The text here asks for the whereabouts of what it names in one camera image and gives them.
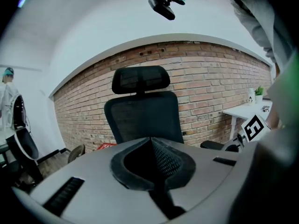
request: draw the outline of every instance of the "brick wall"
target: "brick wall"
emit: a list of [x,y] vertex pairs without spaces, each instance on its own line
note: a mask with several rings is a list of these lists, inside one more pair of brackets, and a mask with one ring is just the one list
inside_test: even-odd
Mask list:
[[[185,144],[228,141],[231,117],[223,109],[247,102],[249,87],[271,84],[269,67],[234,49],[209,43],[165,42],[131,49],[102,60],[67,82],[55,95],[55,111],[66,147],[85,144],[88,152],[115,143],[104,104],[120,95],[111,90],[120,67],[161,65],[169,73],[166,90],[178,97]],[[240,129],[241,120],[237,121]]]

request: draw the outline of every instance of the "teal headband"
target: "teal headband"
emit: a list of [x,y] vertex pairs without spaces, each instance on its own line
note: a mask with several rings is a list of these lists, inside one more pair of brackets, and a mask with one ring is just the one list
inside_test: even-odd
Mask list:
[[10,70],[5,70],[3,76],[13,76],[14,74]]

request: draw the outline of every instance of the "red object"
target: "red object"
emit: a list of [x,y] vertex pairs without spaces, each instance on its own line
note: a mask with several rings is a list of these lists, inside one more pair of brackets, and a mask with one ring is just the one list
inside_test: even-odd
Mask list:
[[107,147],[112,147],[112,146],[115,146],[116,144],[109,144],[109,143],[103,143],[102,145],[100,145],[97,150],[99,149],[104,149],[104,148],[107,148]]

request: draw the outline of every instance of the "baseboard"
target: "baseboard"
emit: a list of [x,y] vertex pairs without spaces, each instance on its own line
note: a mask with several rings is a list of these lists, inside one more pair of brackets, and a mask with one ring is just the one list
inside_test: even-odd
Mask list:
[[40,164],[40,163],[46,161],[47,159],[49,159],[50,157],[53,157],[54,155],[56,155],[58,153],[59,153],[59,150],[57,149],[57,150],[53,151],[52,153],[49,153],[48,155],[38,159],[37,163]]
[[60,153],[63,154],[65,151],[69,151],[69,152],[71,152],[69,149],[67,149],[67,148],[63,148],[63,149],[60,150]]

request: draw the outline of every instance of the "white table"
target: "white table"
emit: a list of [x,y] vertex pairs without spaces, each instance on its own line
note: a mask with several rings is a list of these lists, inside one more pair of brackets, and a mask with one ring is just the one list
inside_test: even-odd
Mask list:
[[222,112],[224,114],[229,114],[232,116],[232,129],[230,131],[229,139],[231,140],[234,137],[235,124],[236,124],[237,118],[247,120],[247,119],[251,118],[253,115],[258,114],[264,120],[266,120],[270,112],[263,112],[261,110],[262,107],[265,105],[270,106],[270,108],[269,108],[269,110],[270,110],[272,107],[272,101],[263,100],[260,104],[255,104],[253,106],[250,106],[249,104],[243,104],[243,105],[239,105],[239,106],[236,106],[233,108],[223,110]]

